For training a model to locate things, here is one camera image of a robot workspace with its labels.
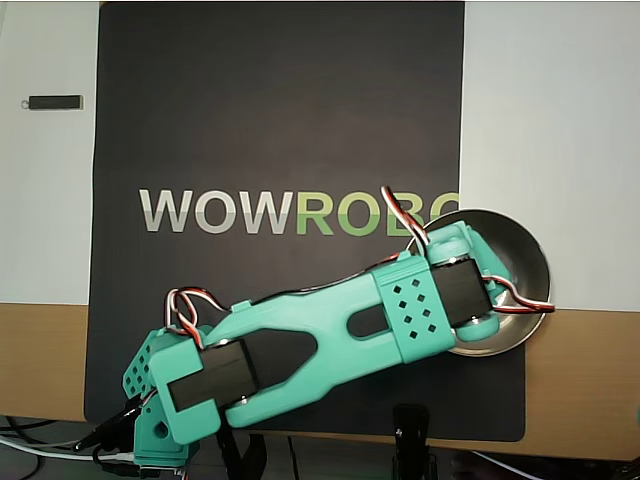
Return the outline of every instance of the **robotic arm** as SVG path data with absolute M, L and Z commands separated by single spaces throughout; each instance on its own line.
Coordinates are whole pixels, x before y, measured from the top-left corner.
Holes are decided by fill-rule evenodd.
M 136 464 L 182 467 L 198 441 L 221 428 L 248 427 L 318 401 L 342 383 L 445 352 L 456 337 L 486 339 L 500 328 L 499 312 L 553 311 L 551 304 L 518 295 L 503 262 L 470 226 L 457 222 L 427 236 L 388 187 L 382 193 L 414 236 L 417 253 L 403 251 L 343 280 L 229 309 L 202 289 L 169 292 L 165 327 L 148 335 L 123 376 L 135 421 Z M 494 306 L 506 289 L 520 307 Z M 215 327 L 197 327 L 190 296 L 228 315 Z M 388 329 L 353 337 L 349 318 L 375 305 L 383 307 Z M 179 326 L 171 324 L 172 314 Z M 305 332 L 317 341 L 305 364 L 266 389 L 257 385 L 241 340 L 262 329 Z

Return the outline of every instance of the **black mount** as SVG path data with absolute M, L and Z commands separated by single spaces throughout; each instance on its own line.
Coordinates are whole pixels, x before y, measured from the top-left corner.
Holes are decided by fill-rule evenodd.
M 424 405 L 396 405 L 393 409 L 396 455 L 393 480 L 438 480 L 436 457 L 429 453 L 429 410 Z

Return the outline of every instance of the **wooden table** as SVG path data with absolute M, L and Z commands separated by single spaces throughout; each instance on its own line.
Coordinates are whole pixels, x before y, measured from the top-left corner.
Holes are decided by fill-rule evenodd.
M 0 413 L 84 420 L 87 306 L 0 304 Z M 640 313 L 563 310 L 527 344 L 519 442 L 434 446 L 631 460 L 640 455 Z M 393 437 L 317 434 L 371 442 Z

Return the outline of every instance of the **metal bowl rim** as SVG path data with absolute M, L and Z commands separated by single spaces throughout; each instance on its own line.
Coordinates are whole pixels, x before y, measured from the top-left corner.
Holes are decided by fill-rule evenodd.
M 422 229 L 423 230 L 427 230 L 429 228 L 429 226 L 431 226 L 433 223 L 437 222 L 438 220 L 446 218 L 446 217 L 448 217 L 450 215 L 459 214 L 460 212 L 483 212 L 483 213 L 490 213 L 492 215 L 498 215 L 500 217 L 506 218 L 507 220 L 510 220 L 511 222 L 515 223 L 516 225 L 519 225 L 525 232 L 527 232 L 527 234 L 529 234 L 529 236 L 533 239 L 534 243 L 536 244 L 536 247 L 540 251 L 540 254 L 542 255 L 542 258 L 544 259 L 545 264 L 547 266 L 546 270 L 547 270 L 547 274 L 549 276 L 549 289 L 548 289 L 547 298 L 545 299 L 545 301 L 547 301 L 547 302 L 551 301 L 551 290 L 552 290 L 551 289 L 551 271 L 549 270 L 549 263 L 547 262 L 547 256 L 544 254 L 544 250 L 542 249 L 542 246 L 540 245 L 538 240 L 536 240 L 536 238 L 531 234 L 531 232 L 524 227 L 524 225 L 522 225 L 519 222 L 515 221 L 513 218 L 509 217 L 508 215 L 505 215 L 505 214 L 499 213 L 499 212 L 495 212 L 493 210 L 482 209 L 482 208 L 463 208 L 463 209 L 460 209 L 460 210 L 455 210 L 453 212 L 446 213 L 444 215 L 439 216 L 438 218 L 436 218 L 434 220 L 431 220 L 429 223 L 423 225 Z M 412 237 L 411 240 L 409 240 L 409 243 L 407 244 L 406 250 L 409 250 L 411 248 L 411 245 L 414 244 L 414 242 L 415 242 L 415 238 Z M 499 355 L 501 353 L 508 352 L 509 350 L 512 350 L 512 349 L 522 345 L 527 340 L 529 340 L 529 338 L 531 338 L 531 336 L 536 332 L 536 330 L 538 330 L 538 328 L 540 328 L 540 324 L 542 323 L 542 321 L 544 320 L 546 315 L 547 315 L 546 313 L 541 313 L 540 317 L 536 321 L 535 325 L 531 328 L 529 333 L 527 333 L 519 341 L 517 341 L 516 343 L 512 344 L 509 347 L 496 349 L 496 350 L 490 350 L 490 351 L 488 351 L 486 353 L 478 353 L 478 352 L 474 353 L 473 351 L 470 351 L 468 349 L 464 349 L 462 347 L 457 347 L 456 346 L 456 347 L 452 348 L 451 350 L 449 350 L 449 352 L 451 352 L 451 353 L 453 353 L 455 355 L 461 355 L 463 357 L 492 357 L 494 355 Z

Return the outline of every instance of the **stainless steel bowl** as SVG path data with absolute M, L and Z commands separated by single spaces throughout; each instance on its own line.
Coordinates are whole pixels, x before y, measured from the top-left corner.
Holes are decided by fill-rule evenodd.
M 534 300 L 549 300 L 551 283 L 547 259 L 538 242 L 522 225 L 487 210 L 458 210 L 430 222 L 425 229 L 435 230 L 459 220 L 464 220 L 484 237 L 511 272 L 513 282 L 522 295 Z M 507 293 L 498 298 L 498 303 L 516 305 Z M 469 357 L 487 357 L 511 350 L 533 335 L 544 314 L 499 316 L 498 333 L 481 342 L 458 340 L 451 352 Z

